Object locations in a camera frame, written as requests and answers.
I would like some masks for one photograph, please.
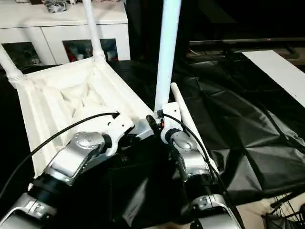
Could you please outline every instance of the white post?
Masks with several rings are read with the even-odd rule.
[[[83,4],[86,11],[87,22],[91,37],[91,43],[93,47],[93,57],[96,60],[97,58],[103,58],[105,60],[105,54],[101,47],[100,38],[97,32],[97,26],[94,19],[93,8],[91,0],[83,0]]]
[[[21,80],[24,76],[22,72],[15,66],[10,56],[7,54],[3,46],[0,44],[0,64],[6,72],[9,82],[15,87],[14,83]]]
[[[181,93],[179,91],[179,88],[178,88],[177,84],[176,83],[172,83],[171,84],[171,88],[172,88],[172,92],[173,92],[173,95],[175,97],[175,100],[179,104],[181,119],[182,119],[183,123],[186,124],[190,128],[191,131],[194,132],[194,134],[198,137],[198,139],[200,140],[201,144],[203,145],[204,150],[206,152],[208,152],[206,150],[206,148],[205,148],[205,145],[204,145],[201,137],[200,137],[200,134],[199,134],[199,132],[197,130],[197,127],[196,127],[193,119],[192,119],[192,116],[191,116],[189,110],[187,109],[187,106],[186,106],[186,104],[184,102],[184,99],[183,99],[183,97],[182,97],[182,95],[181,95]],[[198,150],[199,150],[199,152],[204,157],[203,151],[202,151],[202,149],[199,146],[198,146]],[[209,159],[210,159],[211,165],[218,172],[218,169],[217,169],[217,166],[216,166],[215,162],[211,159],[211,157],[209,157]]]
[[[163,1],[155,111],[162,109],[162,105],[168,103],[180,6],[181,0]]]

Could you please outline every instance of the light blue tube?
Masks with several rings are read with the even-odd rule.
[[[181,0],[164,0],[160,39],[158,77],[154,110],[168,103],[173,71]]]

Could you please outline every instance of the black cable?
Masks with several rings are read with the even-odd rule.
[[[116,118],[119,113],[103,113],[103,114],[96,114],[93,116],[90,116],[88,118],[84,118],[64,129],[62,129],[61,131],[57,132],[56,134],[54,134],[53,136],[49,137],[47,140],[45,140],[43,143],[41,143],[37,148],[35,148],[29,155],[27,155],[18,165],[17,167],[14,169],[14,171],[12,172],[12,174],[10,175],[9,179],[6,181],[5,185],[3,186],[1,193],[0,193],[0,199],[2,198],[3,194],[5,193],[8,185],[10,184],[12,178],[14,177],[14,175],[17,173],[17,171],[21,168],[21,166],[27,161],[29,160],[35,153],[37,153],[37,151],[39,151],[41,148],[43,148],[46,144],[48,144],[50,141],[52,141],[54,138],[58,137],[59,135],[61,135],[62,133],[66,132],[67,130],[72,129],[73,127],[76,127],[77,125],[84,123],[90,119],[94,119],[97,117],[101,117],[101,116],[107,116],[107,115],[112,115],[114,118]]]
[[[204,156],[205,156],[205,158],[206,158],[205,161],[206,161],[206,163],[208,164],[208,167],[209,167],[209,170],[210,170],[210,174],[211,174],[211,176],[212,176],[212,180],[214,181],[214,179],[215,179],[215,177],[214,177],[214,171],[213,171],[213,169],[212,169],[212,165],[211,165],[211,162],[210,162],[210,160],[209,160],[209,156],[208,156],[207,152],[205,151],[204,146],[203,146],[202,143],[199,141],[198,137],[190,130],[190,128],[189,128],[187,125],[185,125],[185,124],[184,124],[183,122],[181,122],[180,120],[178,120],[178,119],[172,117],[172,116],[169,115],[169,114],[163,114],[163,115],[164,115],[165,117],[169,117],[170,119],[172,119],[172,120],[178,122],[182,127],[184,127],[184,128],[185,128],[185,129],[195,138],[195,140],[198,142],[200,148],[201,148],[202,151],[203,151],[203,154],[204,154]]]
[[[294,208],[291,206],[290,201],[287,201],[287,203],[288,203],[289,207],[291,208],[292,212],[295,214],[295,210],[294,210]],[[297,215],[295,215],[295,217],[296,217],[296,220],[301,221],[301,218],[299,218]]]
[[[226,187],[225,187],[225,185],[224,185],[222,179],[220,178],[218,172],[216,171],[216,169],[215,169],[213,166],[211,166],[210,159],[209,159],[209,157],[207,156],[207,152],[206,152],[206,150],[204,149],[204,146],[202,145],[202,143],[199,141],[198,137],[194,134],[193,131],[190,130],[190,128],[189,128],[187,125],[185,125],[185,124],[184,124],[183,122],[181,122],[180,120],[178,120],[178,119],[172,117],[172,116],[169,115],[169,114],[163,114],[163,115],[164,115],[165,117],[168,117],[168,118],[170,118],[170,119],[176,121],[177,123],[179,123],[182,127],[184,127],[184,128],[185,128],[185,129],[195,138],[195,140],[197,141],[197,143],[199,144],[200,148],[202,149],[202,151],[203,151],[203,153],[204,153],[205,158],[203,158],[203,159],[204,159],[205,162],[208,164],[208,167],[209,167],[210,171],[213,171],[213,172],[211,173],[211,175],[212,175],[212,174],[215,174],[215,175],[217,176],[217,179],[219,180],[221,186],[222,186],[223,189],[224,189],[224,195],[225,195],[225,197],[226,197],[226,199],[227,199],[226,202],[227,202],[228,204],[231,205],[231,210],[232,210],[234,216],[236,217],[236,220],[238,221],[238,223],[239,223],[240,226],[242,227],[242,229],[245,229],[243,220],[242,220],[242,218],[241,218],[241,216],[240,216],[240,214],[239,214],[239,212],[238,212],[238,210],[237,210],[237,207],[234,205],[234,203],[233,203],[233,201],[232,201],[232,198],[230,197],[230,194],[229,194],[229,192],[227,191],[227,189],[226,189]]]

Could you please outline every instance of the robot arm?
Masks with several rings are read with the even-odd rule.
[[[34,179],[33,187],[23,193],[0,221],[0,229],[38,229],[55,216],[57,206],[80,173],[112,157],[125,132],[133,127],[126,116],[117,116],[99,132],[78,132]]]
[[[171,157],[177,164],[180,177],[184,182],[186,195],[189,199],[187,211],[194,219],[192,229],[240,229],[241,226],[227,206],[221,188],[212,179],[214,171],[210,171],[197,143],[183,131],[181,125],[168,114],[181,120],[179,105],[175,103],[163,105],[158,112],[163,119],[161,139],[170,146]]]

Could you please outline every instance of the black plastic sheet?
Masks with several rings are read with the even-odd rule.
[[[155,66],[111,66],[153,109]],[[305,109],[254,64],[179,63],[173,81],[235,204],[305,187]],[[145,228],[178,219],[185,203],[167,148],[151,137],[86,172],[54,223]]]

